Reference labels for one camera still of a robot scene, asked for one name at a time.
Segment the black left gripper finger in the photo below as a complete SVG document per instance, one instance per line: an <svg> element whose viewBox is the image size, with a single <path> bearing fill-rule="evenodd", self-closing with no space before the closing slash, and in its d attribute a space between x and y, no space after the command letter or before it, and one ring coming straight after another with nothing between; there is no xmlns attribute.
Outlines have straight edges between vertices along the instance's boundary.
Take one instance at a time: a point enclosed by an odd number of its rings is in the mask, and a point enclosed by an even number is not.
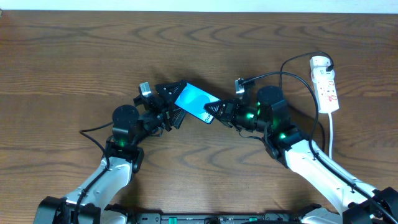
<svg viewBox="0 0 398 224"><path fill-rule="evenodd" d="M181 124L183 122L183 119L185 118L186 113L187 112L181 108L176 108L173 110L172 126L175 129L179 129L181 127Z"/></svg>
<svg viewBox="0 0 398 224"><path fill-rule="evenodd" d="M166 103L174 103L187 85L186 80L174 83L158 84L155 90Z"/></svg>

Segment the blue Galaxy smartphone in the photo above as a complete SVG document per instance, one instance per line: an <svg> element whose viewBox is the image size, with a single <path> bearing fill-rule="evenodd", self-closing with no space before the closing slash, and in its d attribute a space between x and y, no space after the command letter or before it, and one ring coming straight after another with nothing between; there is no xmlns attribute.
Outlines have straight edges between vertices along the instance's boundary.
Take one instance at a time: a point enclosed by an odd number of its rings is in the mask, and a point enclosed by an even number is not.
<svg viewBox="0 0 398 224"><path fill-rule="evenodd" d="M204 90L187 83L174 103L204 123L211 124L214 117L205 110L205 105L219 100Z"/></svg>

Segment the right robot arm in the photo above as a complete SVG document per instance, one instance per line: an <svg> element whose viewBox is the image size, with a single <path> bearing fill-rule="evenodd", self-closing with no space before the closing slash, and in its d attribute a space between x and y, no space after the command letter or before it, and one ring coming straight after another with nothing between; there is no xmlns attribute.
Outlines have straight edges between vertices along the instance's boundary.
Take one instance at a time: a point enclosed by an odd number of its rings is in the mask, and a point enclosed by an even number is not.
<svg viewBox="0 0 398 224"><path fill-rule="evenodd" d="M279 87L261 88L256 107L235 98L207 103L205 109L225 126L262 133L271 158L311 183L338 212L337 223L397 223L397 191L378 190L330 159L291 121Z"/></svg>

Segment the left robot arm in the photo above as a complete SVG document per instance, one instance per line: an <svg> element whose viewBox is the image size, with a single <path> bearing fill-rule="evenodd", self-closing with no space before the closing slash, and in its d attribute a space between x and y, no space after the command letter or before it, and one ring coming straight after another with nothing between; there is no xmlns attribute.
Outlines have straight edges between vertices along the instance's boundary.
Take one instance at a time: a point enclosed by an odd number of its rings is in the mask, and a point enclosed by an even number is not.
<svg viewBox="0 0 398 224"><path fill-rule="evenodd" d="M180 127L186 112L175 105L175 100L186 85L180 80L158 84L151 91L147 82L141 83L133 105L114 110L109 123L112 135L99 146L103 153L99 167L62 198L43 199L34 223L133 223L131 213L110 205L110 201L139 172L144 158L139 144Z"/></svg>

